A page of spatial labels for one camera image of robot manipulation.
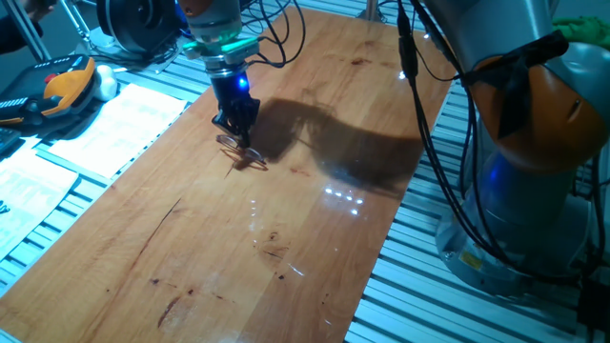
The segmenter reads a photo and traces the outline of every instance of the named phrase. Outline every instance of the paper sheet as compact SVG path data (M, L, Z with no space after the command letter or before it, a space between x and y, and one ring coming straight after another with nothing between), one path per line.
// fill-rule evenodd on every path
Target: paper sheet
M0 164L0 258L34 230L66 196L78 174L23 150Z
M186 104L131 84L104 105L83 134L55 143L49 152L111 178L165 130Z

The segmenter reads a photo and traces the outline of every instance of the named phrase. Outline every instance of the robot end effector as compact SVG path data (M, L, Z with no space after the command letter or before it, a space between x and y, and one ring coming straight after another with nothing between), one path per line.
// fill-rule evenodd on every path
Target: robot end effector
M185 46L185 53L204 61L218 99L219 114L212 122L248 148L260 101L250 96L245 59L258 53L258 40L236 39L242 29L238 0L178 0L178 4L196 39Z

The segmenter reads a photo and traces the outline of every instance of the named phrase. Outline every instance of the blue light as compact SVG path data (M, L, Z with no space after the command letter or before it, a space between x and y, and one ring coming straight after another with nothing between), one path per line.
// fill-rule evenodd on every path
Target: blue light
M239 88L241 88L242 90L245 90L248 88L248 80L246 80L245 78L239 78Z

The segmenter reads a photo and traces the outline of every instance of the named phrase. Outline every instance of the wooden tabletop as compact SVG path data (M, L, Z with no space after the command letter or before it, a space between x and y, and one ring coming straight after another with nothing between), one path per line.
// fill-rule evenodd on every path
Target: wooden tabletop
M206 91L0 300L0 328L27 343L343 339L421 145L397 29L305 18L292 65L249 70L269 169L221 150ZM421 69L432 124L449 85Z

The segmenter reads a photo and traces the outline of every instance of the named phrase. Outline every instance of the green cloth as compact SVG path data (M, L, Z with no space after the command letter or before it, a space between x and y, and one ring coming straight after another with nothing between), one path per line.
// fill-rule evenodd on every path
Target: green cloth
M569 42L588 43L610 50L610 24L598 17L558 18L553 25Z

